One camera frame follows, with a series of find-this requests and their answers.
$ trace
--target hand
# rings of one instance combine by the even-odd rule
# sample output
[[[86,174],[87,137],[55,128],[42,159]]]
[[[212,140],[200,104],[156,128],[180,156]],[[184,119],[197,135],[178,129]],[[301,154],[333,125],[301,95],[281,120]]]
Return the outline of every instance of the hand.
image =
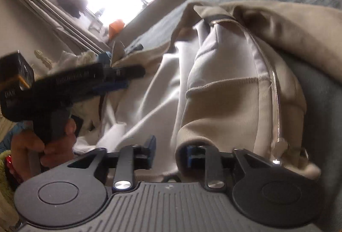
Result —
[[[13,169],[10,172],[16,172],[24,181],[32,177],[28,151],[44,152],[40,158],[40,163],[45,167],[55,167],[74,158],[72,147],[76,142],[76,123],[69,119],[65,126],[65,136],[55,140],[47,145],[35,135],[31,130],[25,130],[14,135],[11,141],[11,157]]]

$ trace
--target red object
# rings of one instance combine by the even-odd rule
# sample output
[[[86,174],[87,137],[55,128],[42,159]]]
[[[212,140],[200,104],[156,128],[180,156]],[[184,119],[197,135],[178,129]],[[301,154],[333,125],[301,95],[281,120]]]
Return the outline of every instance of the red object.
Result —
[[[23,182],[23,179],[20,177],[20,175],[15,171],[13,164],[12,164],[12,157],[11,155],[8,155],[6,158],[6,165],[8,167],[8,169],[10,170],[11,174],[13,175],[13,177],[18,181],[19,184],[21,184]]]
[[[8,155],[6,158],[5,158],[7,164],[12,164],[12,157],[11,155]]]

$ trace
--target black disc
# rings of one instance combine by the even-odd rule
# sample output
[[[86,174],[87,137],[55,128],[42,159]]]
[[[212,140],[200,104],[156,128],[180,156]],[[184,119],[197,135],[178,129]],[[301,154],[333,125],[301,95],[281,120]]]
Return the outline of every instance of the black disc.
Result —
[[[246,217],[282,228],[311,222],[323,205],[317,183],[280,167],[248,172],[235,184],[232,196]]]
[[[47,228],[73,226],[98,212],[107,200],[104,185],[82,170],[50,170],[26,181],[15,192],[18,213]]]

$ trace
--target silver zipper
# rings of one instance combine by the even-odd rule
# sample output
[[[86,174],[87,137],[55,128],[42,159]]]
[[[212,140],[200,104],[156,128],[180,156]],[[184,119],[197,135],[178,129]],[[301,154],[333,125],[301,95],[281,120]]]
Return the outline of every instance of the silver zipper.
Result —
[[[255,41],[254,37],[252,36],[252,33],[246,28],[245,26],[241,25],[238,21],[233,20],[233,19],[220,19],[220,20],[213,20],[211,21],[211,24],[218,24],[221,22],[230,22],[234,23],[246,32],[249,33],[251,38],[253,39],[255,45],[259,49],[262,57],[264,58],[264,61],[266,63],[266,66],[268,68],[268,71],[270,72],[271,76],[271,87],[272,87],[272,103],[275,111],[275,122],[276,122],[276,134],[273,136],[272,144],[271,144],[271,153],[275,157],[275,160],[273,160],[274,163],[276,164],[281,164],[280,163],[280,157],[281,155],[287,150],[288,148],[288,143],[287,141],[282,137],[282,117],[281,117],[281,106],[280,106],[280,97],[279,97],[279,91],[278,91],[278,79],[276,72],[273,69],[273,66],[271,65],[270,61],[266,57],[266,55],[263,53],[261,50],[259,44]]]

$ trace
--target gray curtain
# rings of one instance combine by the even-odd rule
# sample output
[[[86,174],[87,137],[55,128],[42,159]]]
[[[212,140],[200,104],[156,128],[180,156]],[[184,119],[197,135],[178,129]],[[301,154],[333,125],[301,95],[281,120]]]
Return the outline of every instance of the gray curtain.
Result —
[[[72,17],[49,0],[19,1],[45,22],[52,29],[53,33],[75,54],[88,50],[92,50],[96,54],[112,51],[112,48],[106,45],[105,42],[80,27]]]

